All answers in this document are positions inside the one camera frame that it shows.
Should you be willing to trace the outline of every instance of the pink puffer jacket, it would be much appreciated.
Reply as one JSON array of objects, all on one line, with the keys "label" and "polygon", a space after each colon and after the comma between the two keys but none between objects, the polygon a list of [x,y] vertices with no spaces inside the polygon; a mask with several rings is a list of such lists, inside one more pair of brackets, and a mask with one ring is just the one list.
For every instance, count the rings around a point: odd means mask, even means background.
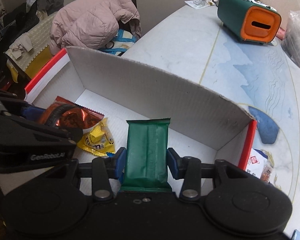
[{"label": "pink puffer jacket", "polygon": [[50,51],[66,46],[100,49],[119,30],[118,21],[129,22],[132,34],[141,38],[140,15],[131,0],[76,0],[63,7],[50,28]]}]

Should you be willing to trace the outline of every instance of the orange wrapper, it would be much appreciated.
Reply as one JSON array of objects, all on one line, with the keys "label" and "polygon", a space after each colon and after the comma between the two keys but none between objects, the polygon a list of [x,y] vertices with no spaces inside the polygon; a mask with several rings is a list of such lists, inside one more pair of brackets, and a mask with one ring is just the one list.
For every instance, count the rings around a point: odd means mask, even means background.
[{"label": "orange wrapper", "polygon": [[38,123],[52,127],[88,129],[95,126],[103,117],[104,115],[101,113],[58,96],[54,103],[41,115]]}]

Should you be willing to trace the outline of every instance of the green snack package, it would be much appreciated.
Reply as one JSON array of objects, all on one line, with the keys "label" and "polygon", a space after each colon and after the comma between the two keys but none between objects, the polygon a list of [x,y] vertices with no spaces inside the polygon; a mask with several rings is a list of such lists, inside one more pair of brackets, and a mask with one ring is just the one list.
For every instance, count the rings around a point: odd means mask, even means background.
[{"label": "green snack package", "polygon": [[134,120],[129,124],[127,161],[121,190],[171,191],[167,144],[170,119]]}]

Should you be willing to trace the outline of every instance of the table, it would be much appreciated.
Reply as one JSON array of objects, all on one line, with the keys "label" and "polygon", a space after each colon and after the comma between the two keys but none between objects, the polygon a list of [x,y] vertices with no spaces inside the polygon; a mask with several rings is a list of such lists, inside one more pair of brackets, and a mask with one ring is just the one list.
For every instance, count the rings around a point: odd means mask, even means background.
[{"label": "table", "polygon": [[264,45],[239,42],[217,7],[184,6],[123,57],[212,89],[250,112],[259,122],[253,147],[268,153],[270,181],[293,202],[285,233],[300,230],[300,69],[277,38]]}]

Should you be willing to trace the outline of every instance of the screw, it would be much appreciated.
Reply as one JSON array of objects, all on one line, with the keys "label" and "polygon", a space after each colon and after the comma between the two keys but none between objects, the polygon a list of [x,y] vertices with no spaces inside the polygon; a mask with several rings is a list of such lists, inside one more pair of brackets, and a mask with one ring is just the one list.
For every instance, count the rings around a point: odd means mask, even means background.
[{"label": "screw", "polygon": [[182,192],[182,194],[187,198],[194,198],[199,195],[198,192],[194,189],[186,189]]},{"label": "screw", "polygon": [[110,192],[105,189],[99,189],[94,193],[94,195],[98,198],[107,198],[110,196]]},{"label": "screw", "polygon": [[5,116],[12,116],[12,114],[10,114],[10,113],[7,112],[7,111],[4,111],[3,114],[4,114]]},{"label": "screw", "polygon": [[134,199],[134,200],[133,200],[133,203],[135,203],[135,204],[141,204],[142,201],[141,201],[140,199]]},{"label": "screw", "polygon": [[150,202],[150,201],[151,201],[151,198],[145,197],[145,198],[142,199],[142,201],[143,201],[143,202]]}]

